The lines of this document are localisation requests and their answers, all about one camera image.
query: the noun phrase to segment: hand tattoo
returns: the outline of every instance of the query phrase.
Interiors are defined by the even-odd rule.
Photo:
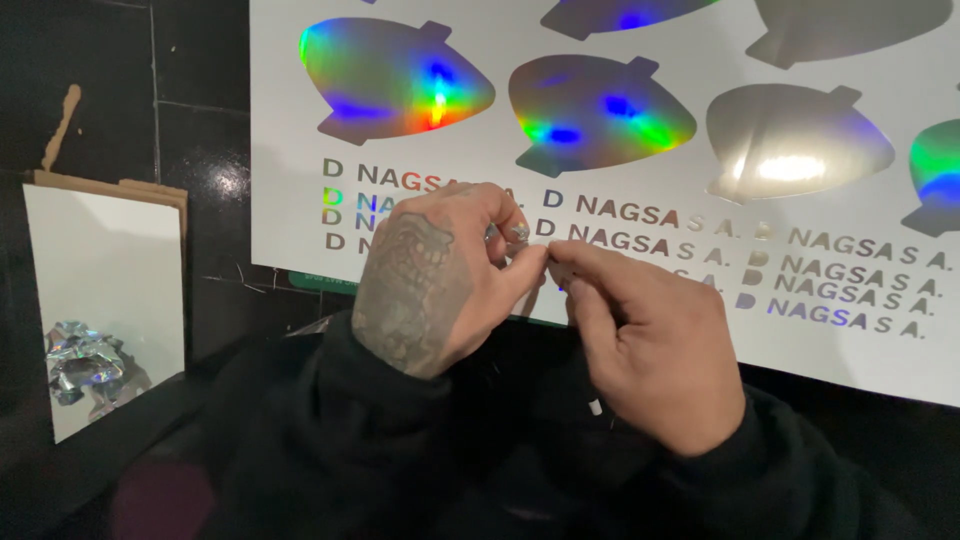
[[[396,369],[430,379],[442,373],[444,346],[473,292],[467,260],[446,218],[392,217],[374,244],[353,308],[353,334]]]

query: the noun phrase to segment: holographic vinyl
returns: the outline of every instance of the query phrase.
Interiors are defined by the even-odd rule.
[[[707,133],[724,168],[707,192],[743,204],[831,189],[894,162],[887,137],[853,108],[860,92],[749,85],[717,96]]]
[[[590,34],[650,26],[696,12],[719,0],[560,0],[540,21],[583,41]]]
[[[689,141],[697,122],[651,79],[659,64],[542,57],[510,77],[510,101],[533,146],[516,164],[557,178],[642,160]]]
[[[333,108],[317,128],[362,145],[449,126],[493,103],[493,85],[444,41],[450,29],[336,18],[300,36],[300,59]]]
[[[910,176],[922,206],[900,222],[934,237],[960,231],[960,119],[917,135],[910,150]]]
[[[869,53],[947,22],[952,0],[756,0],[767,34],[747,55],[782,69]]]

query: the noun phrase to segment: white paper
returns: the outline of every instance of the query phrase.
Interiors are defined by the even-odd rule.
[[[402,184],[384,184],[388,169],[398,181],[404,173],[417,173],[419,177],[408,177],[407,184],[419,182],[420,189],[425,188],[427,175],[437,177],[440,184],[450,179],[495,182],[510,188],[523,205],[534,238],[538,233],[567,238],[572,225],[580,231],[589,227],[588,239],[604,229],[608,244],[615,233],[625,233],[617,239],[626,238],[636,247],[636,237],[643,235],[650,238],[646,253],[629,248],[620,253],[684,271],[699,281],[712,276],[727,302],[741,361],[960,405],[956,359],[960,332],[954,329],[960,320],[956,302],[960,274],[952,271],[960,270],[960,233],[933,238],[900,224],[920,206],[909,167],[914,138],[935,124],[960,118],[960,63],[955,58],[960,51],[960,16],[955,13],[935,30],[873,52],[802,61],[783,70],[745,54],[767,34],[753,0],[720,0],[660,24],[592,34],[585,41],[540,25],[557,4],[557,0],[379,0],[372,5],[360,0],[252,0],[253,262],[356,282],[364,264],[362,242],[372,237],[357,214],[366,222],[371,216],[389,215],[370,211],[360,194],[366,200],[376,195],[383,208],[388,197],[396,202],[423,193]],[[362,146],[319,133],[318,125],[330,115],[331,106],[311,82],[297,44],[304,29],[335,17],[372,17],[413,28],[427,21],[448,26],[452,33],[445,43],[492,82],[494,103],[453,125],[370,139]],[[515,160],[531,141],[517,124],[508,92],[510,77],[528,61],[560,54],[624,63],[642,56],[658,62],[653,79],[696,119],[696,135],[647,159],[564,172],[559,178],[517,166]],[[706,187],[723,172],[708,136],[709,105],[734,88],[774,83],[822,92],[848,86],[862,92],[854,106],[889,139],[895,161],[873,176],[818,193],[753,200],[743,206],[707,194]],[[324,160],[331,160],[326,162],[327,175]],[[369,170],[377,167],[375,183],[359,176],[361,164]],[[340,167],[342,173],[333,176]],[[325,188],[336,190],[328,191],[326,201]],[[547,190],[562,193],[564,203],[546,207]],[[594,214],[583,208],[577,211],[580,196],[588,203],[597,199]],[[339,205],[332,204],[337,200]],[[615,217],[599,213],[608,200],[613,201]],[[643,209],[655,207],[657,222],[624,219],[621,210],[627,203],[636,205],[641,218]],[[676,226],[670,223],[669,210],[676,211]],[[538,231],[541,219],[552,222],[555,230]],[[755,239],[761,222],[773,230],[771,238]],[[800,236],[791,242],[793,228]],[[801,238],[807,232],[805,247]],[[816,242],[818,238],[826,243]],[[668,248],[666,256],[651,254],[660,240]],[[848,245],[860,251],[861,242],[869,246],[871,240],[872,253],[866,257],[837,251]],[[889,258],[881,251],[888,243]],[[711,256],[714,249],[719,249],[720,258]],[[751,267],[753,250],[764,252],[768,262]],[[781,270],[786,256],[793,261],[803,258],[801,270]],[[814,259],[820,260],[820,275],[813,269],[803,274]],[[844,278],[834,273],[838,266],[831,268],[831,278],[825,276],[833,263],[844,265]],[[762,274],[762,282],[744,284],[751,269]],[[877,271],[882,272],[882,284],[865,286]],[[795,289],[812,279],[813,295],[786,292],[783,283],[775,289],[779,274],[796,277]],[[908,277],[902,279],[903,290],[898,290],[897,275]],[[929,280],[935,289],[922,290]],[[832,285],[820,289],[824,282]],[[841,295],[845,286],[857,287],[850,301],[824,298],[830,287]],[[864,300],[871,289],[876,296]],[[741,293],[751,295],[752,308],[736,307]],[[884,307],[893,305],[888,301],[891,294],[900,295],[898,307]],[[922,299],[925,305],[918,305]],[[804,303],[800,310],[799,303]],[[811,320],[825,312],[826,322]],[[544,287],[531,316],[565,324],[563,292]]]
[[[76,319],[113,334],[153,386],[183,371],[180,212],[53,187],[23,191],[43,331]],[[88,425],[93,400],[84,393],[68,406],[51,398],[56,442]]]

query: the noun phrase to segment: tattooed hand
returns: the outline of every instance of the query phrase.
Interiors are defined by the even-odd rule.
[[[485,244],[490,223],[500,234]],[[421,379],[476,351],[543,275],[543,246],[496,265],[505,237],[526,239],[525,223],[494,184],[452,184],[400,202],[373,235],[353,307],[357,340]]]

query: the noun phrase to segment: person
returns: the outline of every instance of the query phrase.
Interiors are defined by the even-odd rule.
[[[526,223],[494,184],[397,204],[352,312],[220,460],[200,537],[924,537],[803,418],[742,384],[712,287],[580,241],[504,266]],[[549,258],[573,269],[561,286],[582,347],[536,343],[552,330],[533,325],[484,346]],[[555,341],[578,352],[542,358],[563,356]],[[503,375],[530,365],[545,367]]]

